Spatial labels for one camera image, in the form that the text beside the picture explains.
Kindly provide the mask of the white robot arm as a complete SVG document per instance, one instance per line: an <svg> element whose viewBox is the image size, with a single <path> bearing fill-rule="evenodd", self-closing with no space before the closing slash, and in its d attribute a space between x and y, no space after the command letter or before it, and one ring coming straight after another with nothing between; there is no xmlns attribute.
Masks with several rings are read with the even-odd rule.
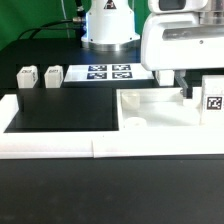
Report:
<svg viewBox="0 0 224 224"><path fill-rule="evenodd" d="M140 61L149 71L172 70L184 95L192 69L224 67L224 0L148 0Z"/></svg>

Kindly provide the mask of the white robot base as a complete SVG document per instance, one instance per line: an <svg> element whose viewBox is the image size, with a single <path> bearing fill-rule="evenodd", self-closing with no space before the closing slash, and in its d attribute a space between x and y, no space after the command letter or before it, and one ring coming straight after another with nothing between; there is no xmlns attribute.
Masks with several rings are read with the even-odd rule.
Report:
<svg viewBox="0 0 224 224"><path fill-rule="evenodd" d="M128 0L92 0L81 42L83 48L106 52L138 46L140 35Z"/></svg>

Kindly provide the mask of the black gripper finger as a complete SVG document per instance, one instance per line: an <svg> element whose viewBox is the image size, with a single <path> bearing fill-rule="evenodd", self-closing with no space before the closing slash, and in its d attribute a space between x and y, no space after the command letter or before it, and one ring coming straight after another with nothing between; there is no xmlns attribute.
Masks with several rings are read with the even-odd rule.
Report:
<svg viewBox="0 0 224 224"><path fill-rule="evenodd" d="M186 99L192 98L192 87L188 85L185 80L186 71L185 70L177 70L175 72L175 80L178 85L182 88L182 95Z"/></svg>

